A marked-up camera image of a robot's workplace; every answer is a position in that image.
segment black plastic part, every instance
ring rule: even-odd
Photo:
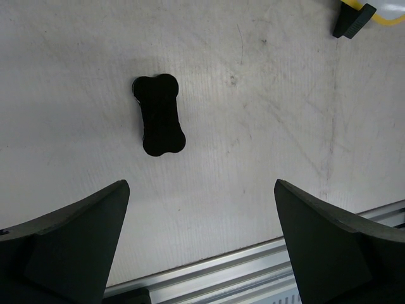
[[[278,180],[278,217],[303,303],[405,303],[405,232]]]
[[[129,193],[121,180],[5,229],[8,233],[0,236],[0,303],[100,304]]]
[[[178,153],[185,146],[185,136],[178,121],[178,82],[169,74],[139,77],[132,84],[144,121],[144,149],[151,156]]]
[[[336,38],[345,36],[346,38],[352,39],[354,35],[370,21],[376,10],[375,7],[366,3],[361,10],[358,11],[342,2],[339,17],[332,35]]]
[[[103,300],[103,304],[151,304],[149,290],[140,288],[111,296]]]

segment scratch mark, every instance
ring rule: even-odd
[[[216,51],[215,49],[212,48],[212,45],[208,43],[200,34],[197,32],[191,30],[191,26],[189,25],[188,22],[181,21],[176,14],[172,11],[168,11],[168,15],[171,17],[171,20],[179,26],[184,29],[187,33],[189,33],[192,38],[194,38],[197,42],[202,44],[207,50],[209,50],[210,56],[212,58],[216,58],[222,65],[225,66],[225,68],[231,73],[231,74],[236,74],[236,71],[232,68],[231,62],[227,60],[226,57],[223,56],[223,54],[219,51]],[[175,33],[176,38],[188,49],[194,50],[193,45],[190,43],[190,36],[187,35],[187,39],[184,39],[183,35],[181,33]]]
[[[287,135],[290,137],[291,141],[296,145],[298,151],[300,154],[306,159],[306,161],[311,165],[311,167],[314,169],[316,174],[321,177],[322,172],[318,169],[316,164],[312,161],[312,159],[305,153],[304,149],[302,148],[301,144],[299,141],[295,138],[293,133],[289,130],[289,128],[285,125],[284,121],[280,118],[280,116],[275,113],[275,111],[272,108],[272,104],[269,106],[270,113],[276,118],[277,122],[280,124],[280,126],[286,131]]]
[[[276,114],[275,114],[275,110],[276,110],[276,111],[277,111],[279,114],[281,114],[283,117],[290,117],[291,120],[290,120],[289,124],[291,125],[291,127],[293,127],[293,128],[295,129],[295,131],[304,132],[304,133],[306,133],[306,134],[308,134],[308,135],[310,135],[310,136],[316,136],[317,138],[320,138],[320,139],[330,140],[330,137],[326,137],[326,136],[320,135],[320,134],[318,134],[318,133],[314,133],[313,130],[306,130],[305,128],[303,128],[301,124],[297,123],[297,122],[298,122],[298,118],[297,118],[293,113],[291,113],[291,112],[289,112],[289,111],[283,111],[283,110],[281,109],[280,105],[277,104],[276,101],[269,99],[268,96],[264,96],[264,95],[260,94],[259,89],[258,89],[257,87],[252,87],[252,92],[253,92],[259,99],[262,99],[263,101],[266,101],[266,104],[265,104],[265,105],[264,105],[264,104],[261,104],[261,106],[262,106],[262,107],[264,108],[264,110],[266,110],[266,111],[269,111],[269,110],[270,110],[270,113],[271,113],[273,116],[276,115]],[[325,117],[329,118],[329,119],[332,119],[332,117],[333,117],[333,115],[334,115],[334,114],[331,115],[331,114],[325,113],[324,111],[321,111],[320,108],[319,108],[319,112],[320,112],[322,115],[324,115]],[[277,121],[282,124],[282,127],[285,127],[285,128],[286,128],[286,127],[287,127],[287,126],[286,126],[287,123],[286,123],[285,121],[281,121],[279,115],[277,115],[277,116],[278,116],[278,118],[276,117]],[[349,149],[348,147],[344,146],[343,144],[337,142],[336,139],[334,139],[333,143],[334,143],[337,147],[341,148],[343,151],[345,151],[345,152],[351,152],[351,149]]]
[[[252,21],[253,21],[253,22],[265,22],[265,23],[268,23],[268,24],[272,24],[271,21],[263,20],[263,19],[257,19],[257,20],[253,19]]]
[[[364,82],[364,85],[363,85],[363,88],[364,88],[364,89],[366,88],[366,86],[368,85],[368,83],[370,82],[370,80],[373,78],[374,74],[375,74],[375,70],[372,70],[371,73],[370,73],[370,75],[368,76],[367,80]]]
[[[335,137],[336,137],[336,119],[334,115],[332,117],[332,133],[330,135],[329,154],[327,158],[327,182],[332,177],[332,158],[333,158],[333,151],[335,149]]]
[[[314,132],[313,129],[305,128],[299,123],[296,123],[294,121],[288,122],[288,123],[291,127],[294,128],[294,130],[296,132],[302,132],[302,133],[306,134],[307,136],[315,137],[315,138],[321,139],[322,141],[326,141],[326,142],[328,142],[330,140],[330,136],[325,136],[321,132]],[[337,140],[334,141],[334,144],[336,145],[336,147],[340,148],[342,151],[344,151],[346,153],[350,153],[352,151],[351,148],[348,148],[347,146],[345,146],[344,144],[341,144]]]
[[[401,163],[401,159],[402,159],[402,151],[404,149],[405,143],[402,144],[401,149],[399,150],[399,156],[398,156],[398,163]]]
[[[235,139],[234,141],[231,142],[230,146],[234,147],[236,144],[239,144],[239,138]]]
[[[67,62],[61,55],[60,53],[54,49],[53,45],[50,43],[50,41],[46,38],[46,36],[42,33],[41,30],[39,30],[36,26],[35,23],[31,21],[31,19],[28,17],[26,13],[23,11],[18,10],[17,13],[24,18],[22,18],[23,23],[30,27],[34,32],[36,32],[37,35],[39,35],[42,38],[42,43],[44,45],[44,51],[47,52],[47,55],[52,56],[53,58],[56,58],[59,62],[61,62],[68,70],[69,75],[74,75],[72,72],[72,69],[70,68],[69,62]],[[91,100],[94,100],[92,97],[92,94],[89,93],[88,89],[86,86],[83,84],[82,81],[79,81],[76,77],[73,77],[73,81],[83,90],[83,92],[86,94],[87,97],[89,97]]]
[[[321,114],[321,115],[323,115],[323,116],[325,116],[325,117],[328,117],[328,115],[325,114],[319,106],[317,106],[316,104],[310,102],[308,99],[305,99],[305,103],[306,103],[307,105],[310,105],[310,106],[311,106],[315,111],[317,111],[319,114]]]
[[[243,62],[243,38],[242,38],[242,33],[240,32],[240,28],[239,28],[238,23],[236,23],[236,26],[237,26],[238,31],[239,31],[240,40],[242,41],[242,56],[240,57],[240,65],[242,65],[242,62]]]
[[[305,96],[305,99],[308,99],[310,97],[310,95],[312,94],[312,91],[314,90],[316,85],[316,82],[314,82],[314,84],[312,85],[312,87],[310,88],[308,94]]]

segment black bone-shaped object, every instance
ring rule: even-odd
[[[151,156],[178,153],[185,136],[178,122],[178,82],[169,74],[135,79],[132,92],[138,100],[144,121],[144,149]]]

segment black foam piece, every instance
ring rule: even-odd
[[[352,39],[373,17],[377,9],[366,3],[359,11],[342,2],[333,36]]]
[[[138,100],[144,121],[144,149],[151,156],[178,153],[185,136],[178,121],[178,82],[169,74],[135,79],[132,92]]]
[[[100,304],[129,194],[121,180],[0,230],[0,303]]]
[[[405,232],[278,180],[278,216],[303,303],[405,303]]]

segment white table surface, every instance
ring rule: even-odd
[[[282,234],[286,179],[361,212],[405,198],[405,23],[339,1],[1,1],[0,226],[126,179],[108,285]],[[187,145],[142,149],[134,77],[178,79]]]

